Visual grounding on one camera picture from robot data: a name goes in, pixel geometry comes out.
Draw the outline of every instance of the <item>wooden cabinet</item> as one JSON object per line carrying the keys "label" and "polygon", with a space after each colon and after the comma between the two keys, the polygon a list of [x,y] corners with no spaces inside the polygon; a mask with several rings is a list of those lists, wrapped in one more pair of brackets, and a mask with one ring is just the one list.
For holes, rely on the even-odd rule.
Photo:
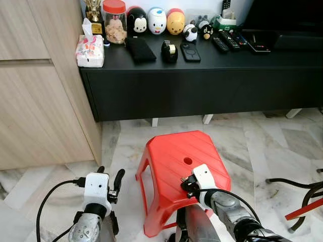
{"label": "wooden cabinet", "polygon": [[0,60],[50,58],[27,0],[0,0]]}
{"label": "wooden cabinet", "polygon": [[0,168],[93,160],[52,65],[0,67]]}

